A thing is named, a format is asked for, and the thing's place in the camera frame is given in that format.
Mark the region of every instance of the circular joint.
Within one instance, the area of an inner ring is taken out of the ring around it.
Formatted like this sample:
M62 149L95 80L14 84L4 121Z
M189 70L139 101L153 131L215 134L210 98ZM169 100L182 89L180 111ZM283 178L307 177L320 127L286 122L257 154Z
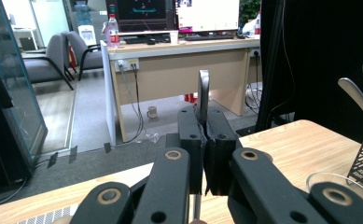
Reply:
M259 155L256 152L245 150L240 154L243 158L250 161L255 161L259 158Z
M349 206L353 203L353 199L339 189L333 189L333 188L323 189L323 194L328 200L342 206Z
M119 189L104 189L97 195L97 202L100 204L111 204L119 200L122 193Z
M169 160L175 161L175 160L178 160L181 158L182 153L179 151L176 151L176 150L171 150L171 151L166 152L166 154L164 154L164 156Z

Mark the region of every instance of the computer monitor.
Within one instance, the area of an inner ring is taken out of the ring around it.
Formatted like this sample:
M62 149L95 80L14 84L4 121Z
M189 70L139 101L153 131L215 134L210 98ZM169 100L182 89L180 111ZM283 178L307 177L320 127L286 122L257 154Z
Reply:
M175 30L175 0L105 0L115 6L121 33Z
M237 31L240 0L176 0L179 33Z

